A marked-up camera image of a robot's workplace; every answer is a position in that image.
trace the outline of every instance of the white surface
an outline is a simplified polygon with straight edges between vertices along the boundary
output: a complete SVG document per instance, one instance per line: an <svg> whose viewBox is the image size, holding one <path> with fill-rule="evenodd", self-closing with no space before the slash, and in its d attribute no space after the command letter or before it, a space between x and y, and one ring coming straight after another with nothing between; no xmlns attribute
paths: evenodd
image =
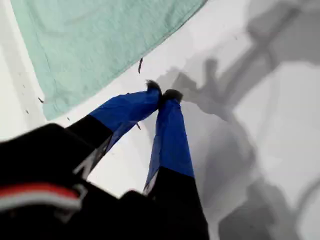
<svg viewBox="0 0 320 240"><path fill-rule="evenodd" d="M317 1L209 1L143 59L140 75L135 64L55 122L67 126L110 97L141 91L145 79L157 80L163 90L176 88L184 93L182 111L212 238L219 239L220 223L244 239L318 240L319 23ZM4 140L46 121L8 0L0 2L0 29ZM89 180L116 196L142 191L156 114L124 136ZM244 222L251 233L240 227Z"/></svg>

